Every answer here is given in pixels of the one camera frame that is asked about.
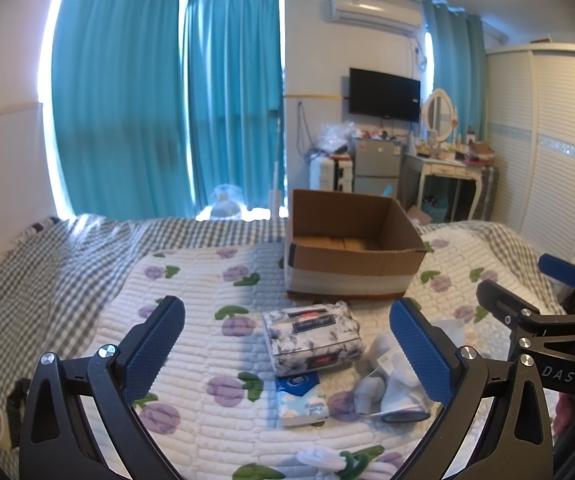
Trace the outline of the grey checked bed sheet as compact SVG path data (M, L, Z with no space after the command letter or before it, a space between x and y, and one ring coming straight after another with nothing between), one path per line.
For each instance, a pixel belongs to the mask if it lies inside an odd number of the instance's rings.
M278 243L284 220L113 221L84 214L36 224L0 258L0 434L4 404L39 357L94 351L100 314L122 289L131 266L154 252ZM0 448L0 468L18 476L18 453Z

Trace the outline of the white suitcase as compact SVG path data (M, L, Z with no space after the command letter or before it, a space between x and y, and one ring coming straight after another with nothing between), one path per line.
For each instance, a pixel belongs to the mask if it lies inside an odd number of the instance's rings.
M316 156L309 162L309 188L315 191L353 192L353 161L345 155Z

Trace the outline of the white quilted floral blanket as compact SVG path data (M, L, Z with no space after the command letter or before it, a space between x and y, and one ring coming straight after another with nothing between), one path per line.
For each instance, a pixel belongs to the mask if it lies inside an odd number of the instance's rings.
M444 226L423 236L427 253L408 295L431 321L449 322L486 358L502 359L510 334L476 301L494 280L545 313L557 312L550 281L535 253L511 231L499 242L480 226ZM188 479L317 479L297 454L312 445L369 454L399 465L428 422L360 417L353 390L365 361L323 370L329 417L296 428L279 419L265 316L291 304L278 243L225 249L154 252L131 266L122 289L103 308L91 350L122 339L162 298L186 306L186 326L160 374L135 410L181 476Z

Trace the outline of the white sock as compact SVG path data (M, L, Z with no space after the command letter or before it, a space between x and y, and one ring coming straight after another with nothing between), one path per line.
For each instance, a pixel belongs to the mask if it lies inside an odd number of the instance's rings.
M431 416L433 402L391 333L377 335L365 358L370 372L353 389L359 417L403 424L423 422Z

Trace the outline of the small teal curtain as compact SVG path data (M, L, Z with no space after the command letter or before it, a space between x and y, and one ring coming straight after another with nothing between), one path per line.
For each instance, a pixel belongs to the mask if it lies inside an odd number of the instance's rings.
M487 98L483 22L441 0L424 0L423 12L433 40L434 87L443 89L457 109L457 133L470 131L481 141Z

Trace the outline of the white dressing table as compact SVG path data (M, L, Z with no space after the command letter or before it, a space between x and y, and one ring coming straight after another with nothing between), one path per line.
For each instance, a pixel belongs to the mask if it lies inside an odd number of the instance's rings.
M464 181L473 182L474 196L467 218L474 219L475 210L481 198L481 192L483 192L483 168L467 166L464 162L456 160L403 155L397 191L403 208L408 209L412 205L421 208L425 181L430 177L456 180L458 182L457 194L460 194L461 184Z

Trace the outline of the large teal curtain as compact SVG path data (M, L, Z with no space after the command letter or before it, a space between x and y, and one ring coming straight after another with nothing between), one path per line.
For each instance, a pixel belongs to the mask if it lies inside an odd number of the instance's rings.
M282 0L52 0L42 46L61 216L191 218L284 178Z

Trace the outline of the white louvered wardrobe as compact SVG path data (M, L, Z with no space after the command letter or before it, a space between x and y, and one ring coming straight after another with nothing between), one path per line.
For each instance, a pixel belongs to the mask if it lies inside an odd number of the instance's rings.
M499 171L491 218L536 252L575 250L575 44L487 54L486 140Z

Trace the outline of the white air conditioner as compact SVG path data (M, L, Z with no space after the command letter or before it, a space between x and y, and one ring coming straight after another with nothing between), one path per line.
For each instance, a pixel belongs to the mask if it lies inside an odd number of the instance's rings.
M415 36L423 25L419 10L375 0L329 0L331 21Z

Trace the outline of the clear plastic bag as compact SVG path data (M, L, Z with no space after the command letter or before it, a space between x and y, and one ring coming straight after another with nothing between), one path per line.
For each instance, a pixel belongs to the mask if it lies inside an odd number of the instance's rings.
M219 184L213 192L214 204L210 209L210 220L240 220L243 194L237 185Z

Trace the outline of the blue tissue packet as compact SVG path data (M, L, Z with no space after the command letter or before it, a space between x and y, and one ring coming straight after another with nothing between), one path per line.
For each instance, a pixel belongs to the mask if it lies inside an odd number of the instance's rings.
M317 372L278 377L276 395L279 424L284 428L320 425L329 417Z

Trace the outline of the silver mini fridge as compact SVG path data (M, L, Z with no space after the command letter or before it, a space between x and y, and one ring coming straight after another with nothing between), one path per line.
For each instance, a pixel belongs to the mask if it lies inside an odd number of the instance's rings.
M392 140L353 139L353 192L395 198L401 149Z

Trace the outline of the white oval vanity mirror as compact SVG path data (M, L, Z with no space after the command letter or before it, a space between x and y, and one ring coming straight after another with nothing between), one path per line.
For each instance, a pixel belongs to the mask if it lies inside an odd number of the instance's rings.
M446 142L457 125L458 117L455 105L447 92L436 88L422 107L422 126L425 141L431 148Z

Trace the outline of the brown cardboard box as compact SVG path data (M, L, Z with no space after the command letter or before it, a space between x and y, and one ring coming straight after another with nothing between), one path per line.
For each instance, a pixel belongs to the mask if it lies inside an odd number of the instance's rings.
M283 269L293 299L398 299L426 254L394 198L292 193Z

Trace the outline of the black wall television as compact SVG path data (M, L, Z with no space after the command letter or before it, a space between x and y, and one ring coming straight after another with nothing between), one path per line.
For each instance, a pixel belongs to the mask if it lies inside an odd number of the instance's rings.
M348 113L419 121L421 81L374 70L349 70Z

